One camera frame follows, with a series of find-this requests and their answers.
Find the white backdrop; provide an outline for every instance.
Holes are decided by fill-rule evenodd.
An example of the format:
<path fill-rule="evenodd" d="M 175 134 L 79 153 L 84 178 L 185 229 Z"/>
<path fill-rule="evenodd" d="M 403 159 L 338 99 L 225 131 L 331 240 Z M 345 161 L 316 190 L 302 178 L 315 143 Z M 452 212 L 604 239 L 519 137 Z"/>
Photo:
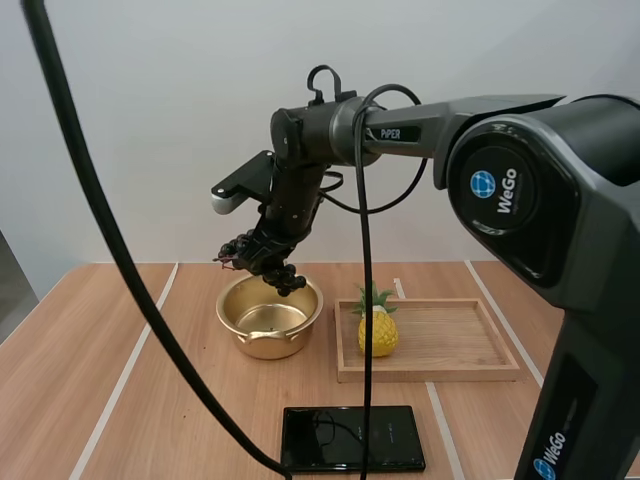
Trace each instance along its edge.
<path fill-rule="evenodd" d="M 635 0 L 47 3 L 94 162 L 139 261 L 208 261 L 255 224 L 255 203 L 216 216 L 210 187 L 270 148 L 272 112 L 306 103 L 317 64 L 337 69 L 346 89 L 397 82 L 425 102 L 640 93 Z M 0 51 L 0 230 L 42 297 L 73 266 L 110 257 L 17 0 L 0 2 Z M 368 169 L 370 204 L 395 197 L 416 168 L 388 158 Z M 339 196 L 355 203 L 353 176 Z M 372 231 L 377 261 L 489 258 L 431 174 L 372 218 Z M 359 235 L 356 218 L 325 204 L 292 260 L 360 261 Z"/>

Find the pineapple figurine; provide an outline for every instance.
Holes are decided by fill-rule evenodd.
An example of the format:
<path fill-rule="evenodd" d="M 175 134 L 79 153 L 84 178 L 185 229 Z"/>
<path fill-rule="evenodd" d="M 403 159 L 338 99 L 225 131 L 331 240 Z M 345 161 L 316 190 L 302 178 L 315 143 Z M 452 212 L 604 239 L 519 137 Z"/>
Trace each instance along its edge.
<path fill-rule="evenodd" d="M 364 353 L 365 341 L 365 293 L 364 288 L 360 288 L 360 304 L 354 310 L 354 313 L 362 315 L 360 326 L 358 328 L 358 343 L 360 350 Z M 397 310 L 397 308 L 387 308 L 385 303 L 387 298 L 392 295 L 391 290 L 384 290 L 378 293 L 375 282 L 373 282 L 373 356 L 384 357 L 391 355 L 398 345 L 398 329 L 389 315 Z"/>

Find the phone screen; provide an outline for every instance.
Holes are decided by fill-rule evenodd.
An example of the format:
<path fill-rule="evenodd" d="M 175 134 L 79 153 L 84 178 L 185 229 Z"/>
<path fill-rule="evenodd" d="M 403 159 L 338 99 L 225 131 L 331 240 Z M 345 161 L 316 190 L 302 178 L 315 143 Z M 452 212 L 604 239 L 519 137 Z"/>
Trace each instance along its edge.
<path fill-rule="evenodd" d="M 281 462 L 292 472 L 362 468 L 363 407 L 285 408 Z M 371 407 L 369 470 L 420 471 L 426 465 L 410 406 Z"/>

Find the pot handle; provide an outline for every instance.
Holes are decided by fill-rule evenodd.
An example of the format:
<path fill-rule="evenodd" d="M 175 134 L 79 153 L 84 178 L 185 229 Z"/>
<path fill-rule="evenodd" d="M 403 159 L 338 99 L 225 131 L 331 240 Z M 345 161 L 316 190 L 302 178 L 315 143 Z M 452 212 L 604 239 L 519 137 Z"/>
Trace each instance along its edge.
<path fill-rule="evenodd" d="M 238 335 L 240 341 L 244 344 L 250 344 L 254 340 L 258 340 L 260 338 L 274 338 L 276 340 L 286 340 L 287 336 L 284 332 L 275 331 L 275 332 L 251 332 L 246 337 L 241 337 Z"/>

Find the gold pot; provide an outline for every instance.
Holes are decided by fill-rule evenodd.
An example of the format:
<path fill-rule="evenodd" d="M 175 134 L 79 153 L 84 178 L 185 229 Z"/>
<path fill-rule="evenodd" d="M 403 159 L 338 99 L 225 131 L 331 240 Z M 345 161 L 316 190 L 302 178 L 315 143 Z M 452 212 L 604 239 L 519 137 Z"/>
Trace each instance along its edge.
<path fill-rule="evenodd" d="M 237 347 L 262 359 L 284 358 L 305 346 L 322 310 L 322 293 L 307 286 L 281 297 L 262 277 L 241 278 L 218 297 L 216 311 Z"/>

